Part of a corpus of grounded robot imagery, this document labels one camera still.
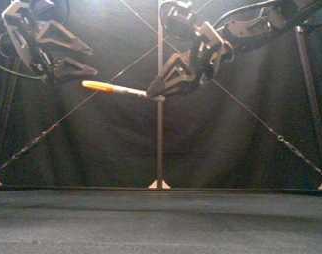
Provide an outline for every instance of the vertical rod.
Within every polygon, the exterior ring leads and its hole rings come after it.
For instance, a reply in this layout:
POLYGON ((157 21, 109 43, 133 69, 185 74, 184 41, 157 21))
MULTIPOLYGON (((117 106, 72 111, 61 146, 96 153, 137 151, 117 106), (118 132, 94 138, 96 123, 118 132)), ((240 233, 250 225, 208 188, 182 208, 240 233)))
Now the vertical rod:
POLYGON ((306 90, 308 90, 313 124, 314 124, 316 137, 317 137, 317 145, 318 145, 321 163, 322 163, 322 120, 321 120, 320 105, 317 102, 317 95, 316 95, 316 89, 314 89, 314 79, 313 79, 313 73, 312 73, 312 67, 310 67, 310 60, 308 56, 308 49, 306 49, 306 43, 305 43, 305 33, 306 31, 304 30, 302 27, 296 28, 297 44, 298 44, 298 50, 301 55, 306 90))
MULTIPOLYGON (((158 75, 164 69, 164 27, 160 8, 164 0, 158 0, 158 75)), ((157 102, 157 189, 164 189, 164 102, 157 102)))

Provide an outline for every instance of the black curtain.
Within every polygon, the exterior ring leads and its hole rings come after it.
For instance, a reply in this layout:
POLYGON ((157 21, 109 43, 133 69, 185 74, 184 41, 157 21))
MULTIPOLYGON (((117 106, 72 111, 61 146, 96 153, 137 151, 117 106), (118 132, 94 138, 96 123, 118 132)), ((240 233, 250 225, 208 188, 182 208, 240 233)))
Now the black curtain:
MULTIPOLYGON (((200 24, 214 23, 250 2, 194 1, 200 24)), ((94 55, 80 60, 98 69, 94 80, 146 90, 158 67, 157 1, 81 0, 72 1, 72 6, 69 28, 93 47, 94 55)), ((238 18, 254 15, 250 12, 238 18)), ((313 36, 322 37, 322 31, 314 31, 313 36)), ((168 38, 165 60, 176 49, 186 51, 189 46, 168 38)), ((172 187, 186 188, 316 189, 322 182, 320 174, 236 99, 320 165, 301 58, 290 31, 268 46, 224 63, 217 80, 201 90, 166 101, 165 180, 172 187)), ((57 123, 50 135, 0 171, 3 184, 152 184, 157 145, 153 101, 93 95, 81 81, 52 87, 19 79, 0 162, 57 123)))

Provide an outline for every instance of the orange cap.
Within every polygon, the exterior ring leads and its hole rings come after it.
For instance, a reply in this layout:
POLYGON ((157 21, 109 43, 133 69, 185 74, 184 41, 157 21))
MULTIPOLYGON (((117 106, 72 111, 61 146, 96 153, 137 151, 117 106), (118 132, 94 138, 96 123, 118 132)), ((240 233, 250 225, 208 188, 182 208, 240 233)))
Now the orange cap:
POLYGON ((113 92, 113 85, 109 83, 84 81, 82 86, 96 91, 113 92))

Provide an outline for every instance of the gray mat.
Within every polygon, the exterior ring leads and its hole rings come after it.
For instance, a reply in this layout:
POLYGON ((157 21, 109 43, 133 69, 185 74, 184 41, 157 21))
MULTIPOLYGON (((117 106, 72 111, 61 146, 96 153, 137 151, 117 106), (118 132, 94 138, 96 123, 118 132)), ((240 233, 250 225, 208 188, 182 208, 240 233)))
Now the gray mat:
POLYGON ((2 191, 0 253, 322 253, 322 197, 2 191))

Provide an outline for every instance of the cable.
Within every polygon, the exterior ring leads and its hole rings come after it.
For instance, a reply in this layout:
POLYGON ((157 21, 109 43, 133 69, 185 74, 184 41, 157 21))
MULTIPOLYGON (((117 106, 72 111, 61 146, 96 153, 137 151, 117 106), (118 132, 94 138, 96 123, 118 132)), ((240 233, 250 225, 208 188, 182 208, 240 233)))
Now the cable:
POLYGON ((7 69, 7 68, 3 67, 2 65, 0 65, 0 69, 2 69, 3 71, 6 71, 7 73, 10 73, 10 74, 13 74, 13 75, 17 75, 17 76, 19 76, 19 77, 29 78, 29 79, 33 79, 33 80, 41 80, 37 76, 24 75, 24 74, 21 74, 21 73, 18 73, 18 72, 15 72, 15 71, 7 69))
MULTIPOLYGON (((2 44, 3 37, 5 37, 6 35, 9 35, 9 33, 0 34, 0 44, 2 44)), ((6 55, 5 52, 3 52, 3 50, 2 50, 2 45, 0 45, 0 55, 2 55, 6 59, 10 58, 10 56, 6 55)))
POLYGON ((220 28, 222 22, 229 18, 229 16, 233 16, 233 15, 236 15, 238 13, 242 13, 245 11, 254 10, 254 9, 258 9, 258 8, 262 8, 262 7, 266 7, 266 6, 277 5, 280 3, 281 3, 281 0, 269 0, 269 1, 265 1, 265 2, 261 2, 261 3, 257 3, 257 4, 242 6, 242 7, 237 8, 237 9, 232 10, 216 22, 214 28, 216 29, 220 28))

